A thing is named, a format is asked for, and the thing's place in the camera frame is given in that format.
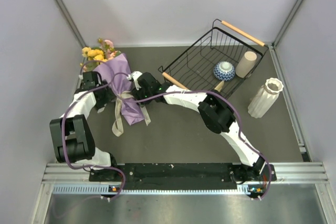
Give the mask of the yellow pink flower bunch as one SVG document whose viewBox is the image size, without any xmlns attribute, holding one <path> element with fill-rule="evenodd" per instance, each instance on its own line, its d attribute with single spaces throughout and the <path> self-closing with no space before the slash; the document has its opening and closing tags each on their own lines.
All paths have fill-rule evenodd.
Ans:
<svg viewBox="0 0 336 224">
<path fill-rule="evenodd" d="M 98 47 L 83 47 L 81 50 L 82 56 L 88 62 L 85 66 L 80 64 L 84 72 L 92 71 L 101 64 L 101 61 L 112 60 L 121 54 L 121 51 L 115 49 L 112 41 L 98 38 L 97 42 Z"/>
</svg>

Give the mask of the purple pink wrapping paper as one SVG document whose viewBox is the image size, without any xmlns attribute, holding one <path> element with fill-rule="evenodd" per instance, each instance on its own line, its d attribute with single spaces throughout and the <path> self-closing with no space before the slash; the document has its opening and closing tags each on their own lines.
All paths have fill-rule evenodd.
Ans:
<svg viewBox="0 0 336 224">
<path fill-rule="evenodd" d="M 120 74 L 114 78 L 113 84 L 110 87 L 113 88 L 117 95 L 120 95 L 124 91 L 131 91 L 132 84 L 127 80 L 127 75 L 131 73 L 131 70 L 126 54 L 122 53 L 106 63 L 101 63 L 94 71 L 100 73 L 103 80 L 106 80 L 107 83 L 119 72 Z M 121 115 L 129 125 L 144 120 L 137 103 L 125 103 L 122 101 Z"/>
</svg>

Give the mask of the cream ribbon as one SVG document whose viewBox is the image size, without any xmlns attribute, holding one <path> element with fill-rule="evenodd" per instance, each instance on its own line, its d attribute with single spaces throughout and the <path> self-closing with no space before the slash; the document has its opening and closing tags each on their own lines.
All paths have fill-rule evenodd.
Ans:
<svg viewBox="0 0 336 224">
<path fill-rule="evenodd" d="M 120 97 L 123 99 L 129 99 L 133 98 L 130 91 L 124 91 L 120 94 Z M 143 115 L 143 119 L 145 120 L 146 125 L 149 125 L 151 123 L 150 116 L 148 114 L 148 111 L 146 107 L 140 107 L 138 105 L 139 109 L 141 110 L 141 113 Z M 115 136 L 119 137 L 123 134 L 123 123 L 121 119 L 121 109 L 122 109 L 122 100 L 117 98 L 115 102 L 115 122 L 112 125 L 112 132 Z"/>
</svg>

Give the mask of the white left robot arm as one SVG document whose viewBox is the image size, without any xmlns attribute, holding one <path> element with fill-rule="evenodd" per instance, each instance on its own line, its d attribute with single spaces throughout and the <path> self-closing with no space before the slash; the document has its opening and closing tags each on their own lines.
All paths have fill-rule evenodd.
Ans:
<svg viewBox="0 0 336 224">
<path fill-rule="evenodd" d="M 58 162 L 66 162 L 65 148 L 70 163 L 100 169 L 103 177 L 114 180 L 119 174 L 117 162 L 112 154 L 96 147 L 87 122 L 92 109 L 100 113 L 116 97 L 107 84 L 98 72 L 83 73 L 68 113 L 51 120 L 49 128 Z"/>
</svg>

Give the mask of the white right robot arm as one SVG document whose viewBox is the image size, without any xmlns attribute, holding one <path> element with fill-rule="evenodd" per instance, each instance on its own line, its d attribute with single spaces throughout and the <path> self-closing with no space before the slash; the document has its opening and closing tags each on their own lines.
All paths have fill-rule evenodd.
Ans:
<svg viewBox="0 0 336 224">
<path fill-rule="evenodd" d="M 234 149 L 245 166 L 248 178 L 256 180 L 264 174 L 267 164 L 265 157 L 242 133 L 238 112 L 219 91 L 191 91 L 165 72 L 162 75 L 168 82 L 159 83 L 148 72 L 135 71 L 127 76 L 135 84 L 131 93 L 139 104 L 144 106 L 155 100 L 198 112 L 205 126 L 211 132 L 221 135 Z"/>
</svg>

